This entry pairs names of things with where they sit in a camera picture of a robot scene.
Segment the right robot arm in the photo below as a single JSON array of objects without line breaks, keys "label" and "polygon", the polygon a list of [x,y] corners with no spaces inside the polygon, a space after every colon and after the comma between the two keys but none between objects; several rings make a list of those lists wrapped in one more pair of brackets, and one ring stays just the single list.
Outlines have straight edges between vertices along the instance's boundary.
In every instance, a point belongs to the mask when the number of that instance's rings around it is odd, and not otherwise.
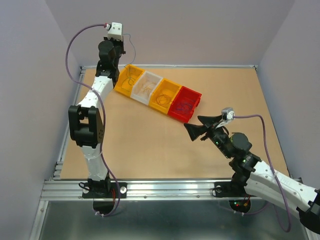
[{"label": "right robot arm", "polygon": [[229,134],[223,116],[199,116],[201,125],[185,123],[190,139],[207,139],[228,159],[234,171],[230,189],[235,195],[244,192],[264,199],[299,219],[310,231],[320,232],[320,191],[274,169],[251,152],[252,144],[244,133]]}]

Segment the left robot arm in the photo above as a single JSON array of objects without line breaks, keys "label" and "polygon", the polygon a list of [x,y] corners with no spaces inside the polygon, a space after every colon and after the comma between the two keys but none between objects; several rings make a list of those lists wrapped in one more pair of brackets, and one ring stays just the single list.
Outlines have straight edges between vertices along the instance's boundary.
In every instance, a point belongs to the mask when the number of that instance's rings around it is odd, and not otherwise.
[{"label": "left robot arm", "polygon": [[100,197],[111,193],[110,175],[104,164],[102,144],[106,112],[101,104],[119,78],[119,60],[125,54],[123,36],[105,36],[98,45],[99,61],[93,84],[85,97],[68,109],[70,137],[81,148],[88,168],[88,184]]}]

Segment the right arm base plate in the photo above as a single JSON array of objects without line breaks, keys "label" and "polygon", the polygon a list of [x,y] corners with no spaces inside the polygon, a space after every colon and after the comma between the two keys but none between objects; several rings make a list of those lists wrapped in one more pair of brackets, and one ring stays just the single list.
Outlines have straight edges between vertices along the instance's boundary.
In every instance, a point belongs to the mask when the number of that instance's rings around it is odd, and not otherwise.
[{"label": "right arm base plate", "polygon": [[229,208],[231,212],[242,216],[256,215],[262,209],[251,211],[251,195],[247,194],[242,186],[231,181],[216,181],[210,190],[215,198],[229,198]]}]

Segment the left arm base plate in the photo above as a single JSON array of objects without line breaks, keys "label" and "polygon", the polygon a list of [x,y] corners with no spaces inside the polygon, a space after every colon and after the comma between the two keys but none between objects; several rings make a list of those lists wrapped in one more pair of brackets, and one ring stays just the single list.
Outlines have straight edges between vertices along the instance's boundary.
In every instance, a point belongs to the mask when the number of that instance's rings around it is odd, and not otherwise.
[{"label": "left arm base plate", "polygon": [[109,182],[106,187],[94,186],[88,182],[80,182],[82,198],[93,200],[92,208],[96,216],[112,216],[120,205],[120,200],[127,197],[127,182]]}]

